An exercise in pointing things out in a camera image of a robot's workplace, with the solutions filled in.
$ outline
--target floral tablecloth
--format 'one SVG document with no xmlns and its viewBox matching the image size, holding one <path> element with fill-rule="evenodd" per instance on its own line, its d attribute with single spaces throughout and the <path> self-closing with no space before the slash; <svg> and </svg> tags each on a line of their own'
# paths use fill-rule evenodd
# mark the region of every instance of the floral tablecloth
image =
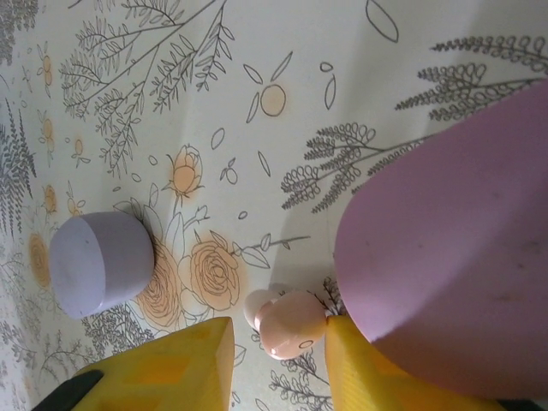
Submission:
<svg viewBox="0 0 548 411">
<path fill-rule="evenodd" d="M 340 312 L 333 241 L 355 190 L 542 81 L 547 18 L 544 0 L 0 2 L 0 408 L 229 315 L 233 409 L 332 410 L 322 344 L 268 357 L 246 294 L 306 289 Z M 111 210 L 153 235 L 154 278 L 69 319 L 49 241 Z"/>
</svg>

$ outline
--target tablecloth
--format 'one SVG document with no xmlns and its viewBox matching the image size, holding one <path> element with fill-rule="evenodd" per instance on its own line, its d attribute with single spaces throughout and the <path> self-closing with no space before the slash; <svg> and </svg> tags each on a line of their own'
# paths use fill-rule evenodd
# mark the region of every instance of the tablecloth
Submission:
<svg viewBox="0 0 548 411">
<path fill-rule="evenodd" d="M 341 312 L 332 252 L 353 193 L 542 81 L 547 18 L 544 0 L 0 2 L 1 408 L 229 315 L 232 409 L 332 410 L 322 343 L 268 357 L 245 296 L 305 289 Z M 152 282 L 69 319 L 49 241 L 112 210 L 152 234 Z"/>
</svg>

